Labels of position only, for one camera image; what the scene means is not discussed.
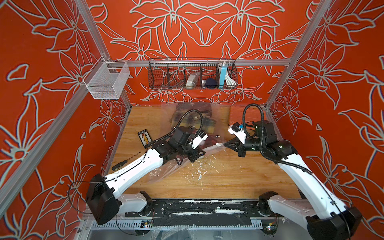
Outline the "yellow green plaid shirt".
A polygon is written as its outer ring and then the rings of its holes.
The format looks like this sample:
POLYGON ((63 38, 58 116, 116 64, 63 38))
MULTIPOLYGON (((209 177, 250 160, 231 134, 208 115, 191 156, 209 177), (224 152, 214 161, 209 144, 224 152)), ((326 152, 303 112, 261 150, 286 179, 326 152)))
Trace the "yellow green plaid shirt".
MULTIPOLYGON (((207 134, 213 134, 215 131, 216 120, 214 120, 207 111, 201 111, 201 113, 204 118, 202 130, 205 131, 207 134)), ((175 127, 183 115, 184 115, 183 112, 174 112, 171 120, 171 125, 175 127)), ((188 114, 186 117, 183 118, 180 124, 180 126, 183 126, 183 127, 192 126, 197 130, 200 128, 200 125, 201 125, 200 115, 196 112, 192 112, 188 114)))

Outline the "clear plastic vacuum bag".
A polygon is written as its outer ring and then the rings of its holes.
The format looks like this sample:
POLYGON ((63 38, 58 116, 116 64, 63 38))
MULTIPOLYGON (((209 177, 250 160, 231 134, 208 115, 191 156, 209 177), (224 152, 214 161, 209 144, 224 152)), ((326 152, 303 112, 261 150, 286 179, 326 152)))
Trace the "clear plastic vacuum bag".
POLYGON ((149 174, 149 183, 160 182, 201 159, 225 150, 232 107, 213 103, 161 105, 161 134, 152 147, 165 164, 149 174))

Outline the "black shirt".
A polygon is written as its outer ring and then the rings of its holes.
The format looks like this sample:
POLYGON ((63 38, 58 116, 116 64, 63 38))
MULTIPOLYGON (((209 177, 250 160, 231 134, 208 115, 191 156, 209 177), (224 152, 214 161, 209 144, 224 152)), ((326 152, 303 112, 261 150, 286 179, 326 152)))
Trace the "black shirt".
POLYGON ((210 103, 193 103, 193 102, 184 102, 178 103, 176 110, 181 112, 186 112, 188 110, 196 109, 201 112, 203 115, 212 116, 213 109, 210 103))

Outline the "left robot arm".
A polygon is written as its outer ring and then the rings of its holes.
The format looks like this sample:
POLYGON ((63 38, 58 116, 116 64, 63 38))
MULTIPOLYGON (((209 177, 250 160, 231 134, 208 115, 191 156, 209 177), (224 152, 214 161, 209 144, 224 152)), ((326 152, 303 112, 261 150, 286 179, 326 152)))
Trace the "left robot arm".
POLYGON ((180 122, 168 134, 146 145, 145 153, 125 167, 105 177, 95 175, 88 183, 86 203, 90 215, 103 225, 119 213, 140 213, 151 205, 146 193, 123 198, 123 193, 149 172, 174 161, 178 166, 188 159, 191 163, 205 154, 200 144, 208 135, 202 127, 184 127, 180 122))

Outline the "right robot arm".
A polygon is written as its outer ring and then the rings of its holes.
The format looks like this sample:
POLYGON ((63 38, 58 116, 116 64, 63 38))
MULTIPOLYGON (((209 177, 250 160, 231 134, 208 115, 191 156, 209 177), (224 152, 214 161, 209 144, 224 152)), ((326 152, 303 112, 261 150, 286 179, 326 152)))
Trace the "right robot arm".
POLYGON ((259 152, 279 166, 310 203, 305 207, 274 191, 259 196, 257 211, 264 217, 283 216, 307 230, 314 240, 350 240, 356 233, 362 214, 336 197, 310 170, 290 142, 279 141, 274 125, 265 120, 258 104, 247 105, 241 123, 229 126, 234 138, 224 146, 244 158, 247 152, 259 152))

